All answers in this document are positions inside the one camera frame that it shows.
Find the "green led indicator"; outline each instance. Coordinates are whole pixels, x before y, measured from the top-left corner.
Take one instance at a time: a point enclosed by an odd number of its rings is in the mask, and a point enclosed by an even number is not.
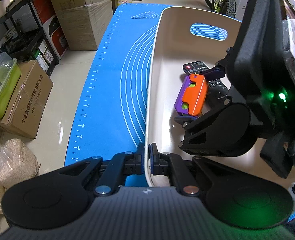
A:
[[[286,95],[285,95],[285,94],[280,93],[280,94],[279,94],[279,97],[280,97],[284,102],[286,102]]]

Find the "remote control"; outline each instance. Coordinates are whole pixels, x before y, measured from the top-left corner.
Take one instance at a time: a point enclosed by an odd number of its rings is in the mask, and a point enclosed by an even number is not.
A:
[[[183,65],[183,70],[187,75],[202,74],[203,71],[209,69],[201,61],[195,61]],[[206,103],[213,108],[218,104],[222,104],[228,94],[228,88],[222,83],[220,79],[215,79],[208,82],[208,93],[206,95]]]

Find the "beige basket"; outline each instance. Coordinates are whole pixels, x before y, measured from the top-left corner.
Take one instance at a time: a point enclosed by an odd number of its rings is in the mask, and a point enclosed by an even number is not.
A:
[[[190,27],[195,23],[223,28],[228,36],[223,41],[193,35]],[[184,130],[174,122],[177,113],[174,102],[181,88],[185,74],[182,65],[203,61],[209,68],[225,57],[226,49],[234,45],[240,22],[209,11],[186,8],[166,8],[160,17],[155,37],[150,67],[149,94],[147,103],[145,139],[145,176],[150,187],[168,186],[165,176],[150,175],[150,160],[147,157],[148,144],[156,143],[159,152],[179,154],[190,160],[191,155],[181,151],[178,144],[183,139]],[[227,77],[221,79],[229,88]],[[202,112],[209,109],[204,106]],[[264,139],[258,139],[252,149],[239,157],[210,157],[219,163],[258,177],[276,182],[289,188],[295,181],[295,168],[288,179],[278,177],[259,157]]]

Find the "blue silicone mat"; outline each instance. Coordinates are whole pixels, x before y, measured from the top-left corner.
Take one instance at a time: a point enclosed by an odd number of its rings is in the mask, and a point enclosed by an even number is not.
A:
[[[135,152],[144,142],[153,41],[161,12],[169,6],[137,3],[117,8],[85,81],[65,166],[94,155],[108,160],[119,152]],[[193,24],[191,32],[218,40],[227,36],[225,30],[201,23]],[[134,175],[126,185],[147,183],[145,176]]]

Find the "tiled floor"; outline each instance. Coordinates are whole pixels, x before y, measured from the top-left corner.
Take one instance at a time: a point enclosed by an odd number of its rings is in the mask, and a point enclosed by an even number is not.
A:
[[[208,9],[203,0],[143,0]],[[64,165],[71,127],[82,88],[96,51],[67,51],[52,73],[53,89],[47,101],[35,140],[22,138],[41,163],[40,174]],[[4,133],[2,143],[16,135]],[[0,216],[0,233],[8,228]]]

